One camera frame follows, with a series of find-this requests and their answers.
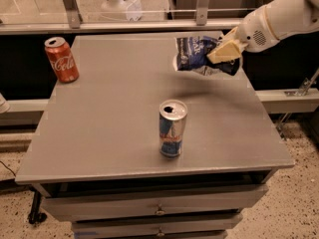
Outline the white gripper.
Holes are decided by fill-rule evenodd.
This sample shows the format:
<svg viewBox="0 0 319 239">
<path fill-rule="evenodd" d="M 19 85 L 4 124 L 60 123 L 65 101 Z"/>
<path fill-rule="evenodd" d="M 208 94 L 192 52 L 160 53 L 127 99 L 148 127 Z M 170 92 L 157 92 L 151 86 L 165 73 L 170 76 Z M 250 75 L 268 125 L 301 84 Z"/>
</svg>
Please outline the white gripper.
<svg viewBox="0 0 319 239">
<path fill-rule="evenodd" d="M 221 44 L 206 55 L 213 64 L 239 59 L 244 49 L 251 53 L 262 52 L 277 45 L 279 39 L 270 27 L 266 8 L 259 7 L 249 13 L 238 28 L 221 35 L 219 42 Z"/>
</svg>

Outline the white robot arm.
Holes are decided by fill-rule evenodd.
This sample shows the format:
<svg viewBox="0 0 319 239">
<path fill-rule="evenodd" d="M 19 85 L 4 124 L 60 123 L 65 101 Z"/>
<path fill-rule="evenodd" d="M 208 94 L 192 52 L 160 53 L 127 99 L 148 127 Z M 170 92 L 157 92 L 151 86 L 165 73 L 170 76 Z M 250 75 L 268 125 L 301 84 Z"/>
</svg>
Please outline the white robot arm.
<svg viewBox="0 0 319 239">
<path fill-rule="evenodd" d="M 214 64 L 258 53 L 298 34 L 319 30 L 319 0 L 273 0 L 246 15 L 207 58 Z"/>
</svg>

